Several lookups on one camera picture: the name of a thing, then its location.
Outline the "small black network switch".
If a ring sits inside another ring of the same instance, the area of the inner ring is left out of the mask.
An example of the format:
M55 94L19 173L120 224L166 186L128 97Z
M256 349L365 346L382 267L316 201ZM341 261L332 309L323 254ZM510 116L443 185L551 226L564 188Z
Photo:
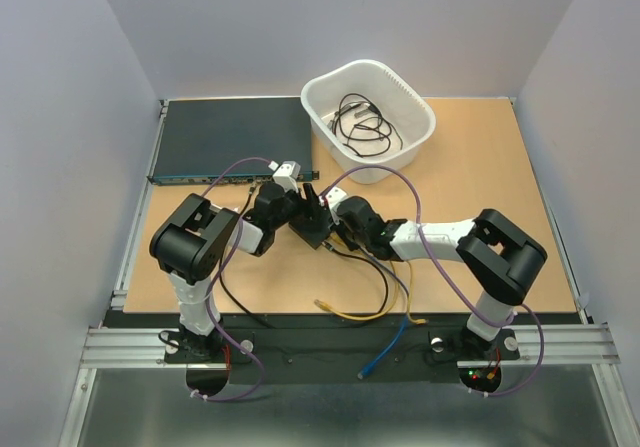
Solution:
M330 237L334 221L327 209L321 208L310 217L299 215L289 222L289 227L307 245L317 250Z

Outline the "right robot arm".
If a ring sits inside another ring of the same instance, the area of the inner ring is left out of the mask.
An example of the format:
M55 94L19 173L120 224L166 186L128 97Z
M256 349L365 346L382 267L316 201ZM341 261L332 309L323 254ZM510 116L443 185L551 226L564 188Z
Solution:
M466 265L483 289L460 333L463 351L482 357L521 306L547 261L544 247L495 209L472 219L449 223L385 221L359 196L327 196L337 231L352 246L383 261L429 259L438 269L444 261Z

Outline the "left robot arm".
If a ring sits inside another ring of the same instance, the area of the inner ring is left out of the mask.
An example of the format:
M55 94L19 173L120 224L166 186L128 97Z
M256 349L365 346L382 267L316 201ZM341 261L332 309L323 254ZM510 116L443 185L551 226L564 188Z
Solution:
M276 231L288 225L317 247L328 237L331 224L327 206L309 183L287 190L268 181L244 213L217 207L198 194L188 195L153 235L149 253L174 287L180 329L190 334L191 353L210 361L222 351L223 338L214 330L221 316L209 298L212 272L228 245L259 257L273 245Z

